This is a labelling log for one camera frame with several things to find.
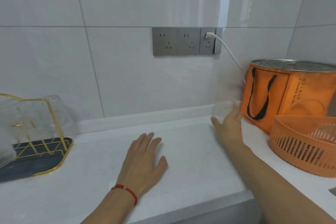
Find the gold wire dish rack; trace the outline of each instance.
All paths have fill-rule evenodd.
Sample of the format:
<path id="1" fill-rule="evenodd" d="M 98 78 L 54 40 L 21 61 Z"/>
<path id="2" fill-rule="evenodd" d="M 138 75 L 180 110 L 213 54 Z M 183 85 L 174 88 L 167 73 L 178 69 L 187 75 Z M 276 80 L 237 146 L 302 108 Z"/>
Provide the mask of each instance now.
<path id="1" fill-rule="evenodd" d="M 11 117 L 8 122 L 6 120 L 6 129 L 18 139 L 13 144 L 16 156 L 11 162 L 0 167 L 0 182 L 47 174 L 59 168 L 74 142 L 71 138 L 64 137 L 57 119 L 57 116 L 60 115 L 55 112 L 50 101 L 52 98 L 23 99 L 4 93 L 0 93 L 0 96 L 18 100 L 17 103 L 19 103 L 15 102 L 11 106 L 11 112 L 19 114 L 19 118 L 13 119 Z M 21 101 L 32 101 L 32 103 L 37 103 L 37 110 L 45 111 L 47 108 L 48 111 L 40 113 L 37 111 L 36 114 L 34 108 L 26 105 L 28 108 L 26 114 L 21 115 L 23 112 Z"/>

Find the white charging cable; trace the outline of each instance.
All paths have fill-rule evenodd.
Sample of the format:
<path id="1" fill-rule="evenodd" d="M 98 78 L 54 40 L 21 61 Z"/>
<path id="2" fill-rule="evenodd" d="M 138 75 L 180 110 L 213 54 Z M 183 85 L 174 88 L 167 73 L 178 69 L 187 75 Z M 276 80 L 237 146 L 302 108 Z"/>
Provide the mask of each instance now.
<path id="1" fill-rule="evenodd" d="M 232 52 L 230 51 L 230 49 L 227 47 L 227 45 L 223 42 L 222 39 L 219 38 L 218 35 L 216 35 L 215 33 L 212 33 L 212 32 L 207 32 L 205 34 L 205 38 L 208 39 L 208 38 L 216 38 L 218 41 L 220 41 L 224 47 L 227 49 L 227 51 L 229 52 L 229 54 L 231 55 L 231 57 L 233 58 L 233 60 L 235 61 L 235 63 L 239 66 L 240 68 L 240 71 L 241 71 L 241 76 L 243 78 L 243 82 L 246 83 L 245 81 L 245 75 L 244 75 L 244 71 L 243 71 L 243 68 L 242 66 L 239 64 L 239 62 L 236 60 L 236 58 L 233 56 Z"/>

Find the backsplash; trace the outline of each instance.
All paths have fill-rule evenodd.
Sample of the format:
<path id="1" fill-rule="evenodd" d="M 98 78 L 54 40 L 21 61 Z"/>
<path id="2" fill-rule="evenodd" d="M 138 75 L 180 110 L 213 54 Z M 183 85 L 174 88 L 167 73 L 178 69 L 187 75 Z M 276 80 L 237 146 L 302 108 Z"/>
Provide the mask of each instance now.
<path id="1" fill-rule="evenodd" d="M 240 98 L 239 69 L 224 48 L 211 57 L 155 58 L 151 27 L 223 27 L 246 69 L 253 59 L 286 57 L 302 0 L 0 3 L 0 92 L 59 95 L 79 121 Z"/>
<path id="2" fill-rule="evenodd" d="M 336 64 L 335 0 L 303 0 L 287 58 Z M 329 114 L 336 116 L 336 96 Z"/>

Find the power outlet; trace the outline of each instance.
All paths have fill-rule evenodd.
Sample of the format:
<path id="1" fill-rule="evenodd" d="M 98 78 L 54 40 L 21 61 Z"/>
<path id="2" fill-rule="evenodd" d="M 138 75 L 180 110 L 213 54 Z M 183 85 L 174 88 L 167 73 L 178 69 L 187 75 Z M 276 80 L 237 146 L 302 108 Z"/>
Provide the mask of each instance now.
<path id="1" fill-rule="evenodd" d="M 193 56 L 200 52 L 200 28 L 177 29 L 177 55 Z"/>
<path id="2" fill-rule="evenodd" d="M 215 39 L 205 38 L 207 32 L 216 34 L 216 28 L 201 28 L 201 40 L 199 42 L 199 54 L 200 55 L 213 55 L 215 50 Z"/>
<path id="3" fill-rule="evenodd" d="M 177 28 L 152 28 L 153 55 L 177 55 Z"/>

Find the forearm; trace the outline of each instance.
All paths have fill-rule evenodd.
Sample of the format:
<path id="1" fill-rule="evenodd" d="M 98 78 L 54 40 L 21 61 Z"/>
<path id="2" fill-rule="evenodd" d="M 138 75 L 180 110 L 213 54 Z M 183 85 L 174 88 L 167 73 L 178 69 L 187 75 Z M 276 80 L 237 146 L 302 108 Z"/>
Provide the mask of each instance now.
<path id="1" fill-rule="evenodd" d="M 224 147 L 269 224 L 336 223 L 242 141 L 232 141 Z"/>
<path id="2" fill-rule="evenodd" d="M 131 212 L 133 196 L 124 189 L 110 191 L 82 224 L 121 224 Z"/>

